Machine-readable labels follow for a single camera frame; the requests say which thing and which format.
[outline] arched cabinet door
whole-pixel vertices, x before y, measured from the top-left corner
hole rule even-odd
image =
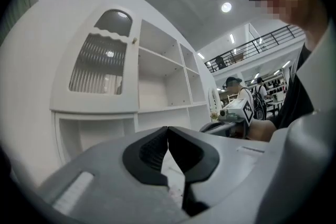
[[[140,25],[140,18],[123,7],[98,7],[67,46],[56,71],[50,109],[136,112]]]

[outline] black metal railing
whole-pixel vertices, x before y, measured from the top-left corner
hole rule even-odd
[[[213,73],[266,50],[273,49],[304,34],[303,30],[298,26],[287,25],[218,55],[206,61],[205,65]]]

